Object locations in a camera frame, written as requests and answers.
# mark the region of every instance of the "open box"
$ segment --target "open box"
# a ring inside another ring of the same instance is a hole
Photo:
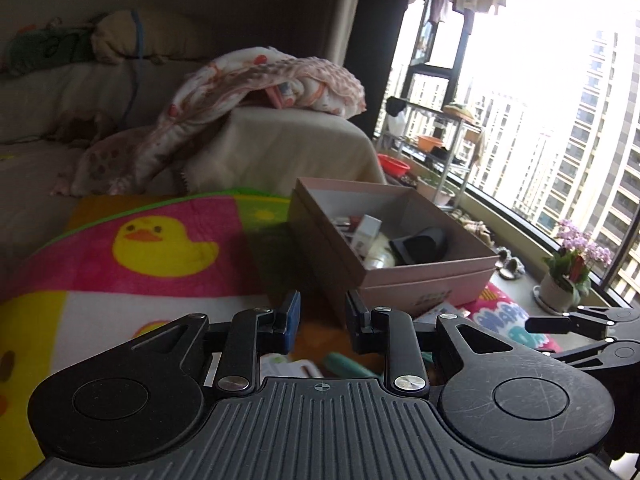
[[[367,270],[331,222],[338,216],[364,214],[382,220],[382,232],[389,239],[439,227],[447,236],[447,254],[432,264]],[[468,303],[478,298],[497,260],[478,238],[411,188],[299,178],[288,221],[340,318],[344,295],[351,288],[369,308],[392,306],[412,316],[444,300]]]

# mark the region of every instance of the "duck beak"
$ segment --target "duck beak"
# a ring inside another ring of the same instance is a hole
[[[147,229],[138,229],[128,235],[124,235],[127,240],[135,240],[137,242],[161,242],[162,238],[156,236]]]

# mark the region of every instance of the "duck blanket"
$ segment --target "duck blanket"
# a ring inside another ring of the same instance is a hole
[[[69,232],[26,261],[0,306],[0,478],[43,460],[27,403],[49,374],[191,312],[222,322],[281,301],[303,265],[288,205],[176,199]]]
[[[274,48],[236,50],[185,81],[153,127],[119,132],[86,150],[59,173],[51,192],[142,193],[181,147],[240,104],[308,108],[345,119],[366,109],[364,88],[344,67]]]

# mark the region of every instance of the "beige pillow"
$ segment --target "beige pillow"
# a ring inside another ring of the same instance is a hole
[[[138,9],[144,34],[144,57],[152,60],[213,58],[213,30],[206,23],[177,12]],[[135,57],[136,23],[130,10],[117,10],[103,18],[91,37],[98,61],[119,64]]]

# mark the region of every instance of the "pink blanket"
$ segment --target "pink blanket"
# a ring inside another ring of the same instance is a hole
[[[341,66],[316,57],[297,59],[272,48],[238,50],[191,76],[155,126],[120,132],[84,152],[73,168],[58,175],[52,193],[143,192],[181,146],[254,91],[264,91],[278,109],[309,108],[346,119],[366,109],[364,88]]]

